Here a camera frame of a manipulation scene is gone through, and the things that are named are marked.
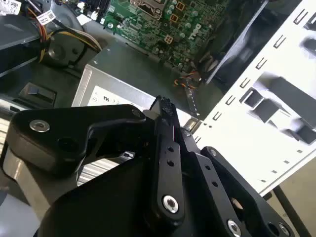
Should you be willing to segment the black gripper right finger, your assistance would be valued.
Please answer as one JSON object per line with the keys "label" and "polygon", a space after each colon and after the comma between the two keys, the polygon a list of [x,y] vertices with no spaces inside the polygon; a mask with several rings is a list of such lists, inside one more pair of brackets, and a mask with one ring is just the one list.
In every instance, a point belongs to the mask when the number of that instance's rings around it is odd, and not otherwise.
{"label": "black gripper right finger", "polygon": [[216,237],[293,237],[282,217],[213,147],[199,149],[181,129],[183,161],[200,188],[206,217]]}

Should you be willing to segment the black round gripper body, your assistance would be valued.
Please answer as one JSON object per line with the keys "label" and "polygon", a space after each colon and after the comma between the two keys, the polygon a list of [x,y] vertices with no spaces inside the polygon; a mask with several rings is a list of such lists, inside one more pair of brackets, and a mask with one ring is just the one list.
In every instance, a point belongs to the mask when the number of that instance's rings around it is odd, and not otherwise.
{"label": "black round gripper body", "polygon": [[129,161],[64,194],[41,221],[39,237],[218,237],[194,179],[183,173],[185,219],[172,230],[149,227],[147,162]]}

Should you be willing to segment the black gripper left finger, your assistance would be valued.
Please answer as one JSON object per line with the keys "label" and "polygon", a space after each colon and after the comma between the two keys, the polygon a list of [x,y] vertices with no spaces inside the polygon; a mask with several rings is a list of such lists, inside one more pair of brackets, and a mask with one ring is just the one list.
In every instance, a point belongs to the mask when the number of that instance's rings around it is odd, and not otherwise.
{"label": "black gripper left finger", "polygon": [[157,97],[148,115],[133,105],[25,110],[6,137],[7,172],[40,219],[64,194],[129,161],[147,162],[149,227],[185,219],[181,127],[175,106]]}

